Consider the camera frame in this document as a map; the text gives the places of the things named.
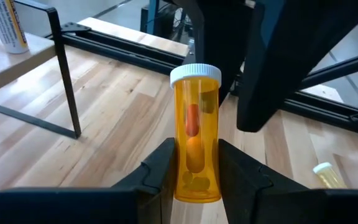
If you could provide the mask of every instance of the wood grain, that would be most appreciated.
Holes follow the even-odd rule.
[[[52,40],[25,34],[29,51],[9,54],[0,40],[0,88],[55,56]]]
[[[187,51],[185,45],[96,19],[81,23],[176,54]],[[167,76],[66,49],[83,134],[73,140],[0,114],[0,189],[109,187],[174,137]],[[0,104],[71,128],[56,58],[1,88]],[[323,187],[311,169],[330,162],[350,188],[358,188],[357,133],[284,111],[259,132],[244,133],[236,128],[236,113],[237,98],[228,96],[219,109],[220,138],[307,187]],[[172,223],[227,223],[227,218],[222,201],[175,200]]]

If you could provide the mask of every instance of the black metal frame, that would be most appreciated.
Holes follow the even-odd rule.
[[[62,31],[63,41],[67,45],[164,75],[169,75],[173,68],[181,64],[195,63],[196,61],[194,49],[190,49],[189,54],[183,57],[104,34],[72,22],[65,24]],[[354,72],[358,72],[358,57],[310,73],[302,81],[299,89],[318,85]],[[297,91],[284,101],[280,109],[358,133],[358,108],[343,103]]]
[[[55,52],[59,62],[60,71],[62,73],[63,85],[65,88],[68,108],[70,110],[71,121],[73,123],[74,131],[69,130],[67,128],[63,128],[61,126],[57,126],[56,124],[49,123],[42,119],[29,116],[27,114],[18,111],[14,111],[12,109],[3,106],[0,106],[0,113],[36,125],[46,130],[55,132],[57,134],[61,134],[70,138],[77,139],[81,135],[80,120],[78,118],[73,85],[71,83],[70,70],[68,68],[67,57],[65,52],[65,46],[63,43],[63,37],[60,28],[58,13],[54,7],[46,6],[44,4],[40,4],[30,0],[15,0],[14,2],[25,6],[29,6],[34,9],[41,10],[43,12],[46,12],[48,15],[50,28],[52,31],[51,36],[53,37],[51,39],[53,39],[53,41],[55,42]]]

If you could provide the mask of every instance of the white bottle cap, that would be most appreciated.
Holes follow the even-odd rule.
[[[218,81],[219,87],[222,85],[222,73],[220,69],[208,64],[192,63],[181,65],[172,70],[170,75],[171,88],[173,88],[175,82],[190,77],[208,77]]]
[[[324,162],[322,164],[318,164],[315,168],[313,168],[313,172],[315,174],[318,174],[319,172],[328,169],[328,168],[332,168],[333,165],[331,165],[329,162]]]

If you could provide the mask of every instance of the table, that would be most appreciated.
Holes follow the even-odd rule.
[[[0,106],[0,113],[15,117],[22,121],[40,126],[49,131],[60,133],[72,138],[77,138],[81,134],[80,125],[78,122],[78,115],[76,114],[76,105],[74,94],[71,87],[70,71],[68,70],[67,60],[65,59],[64,50],[57,54],[55,49],[58,46],[55,42],[42,37],[37,37],[32,34],[25,33],[29,51],[23,54],[9,54],[5,51],[4,46],[0,40],[0,88],[17,80],[27,72],[37,68],[39,65],[57,56],[60,58],[60,70],[62,71],[62,78],[65,84],[65,91],[69,98],[68,104],[73,120],[75,131],[67,128],[62,128],[52,123],[48,123],[33,116],[12,110],[7,107]]]
[[[56,56],[52,40],[26,34],[29,51],[9,54],[0,40],[0,88]]]
[[[176,54],[187,52],[183,44],[97,19],[80,24]],[[174,136],[173,91],[167,76],[73,47],[66,50],[83,134],[74,140],[15,119],[0,119],[0,189],[109,187],[139,166],[165,138]],[[39,91],[29,88],[25,97],[22,92],[8,95],[17,84],[5,86],[0,89],[1,104],[68,126],[58,62],[50,60],[36,70],[23,78],[36,75]],[[285,111],[278,111],[261,131],[244,133],[236,129],[236,107],[234,96],[220,107],[220,138],[307,187],[323,187],[312,168],[330,162],[350,188],[358,188],[357,133]],[[227,220],[221,201],[204,205],[174,201],[172,223]]]

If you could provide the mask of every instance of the orange pill bottle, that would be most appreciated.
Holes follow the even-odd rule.
[[[188,64],[170,74],[175,92],[175,147],[178,176],[175,198],[208,203],[221,198],[218,160],[218,91],[221,71]]]

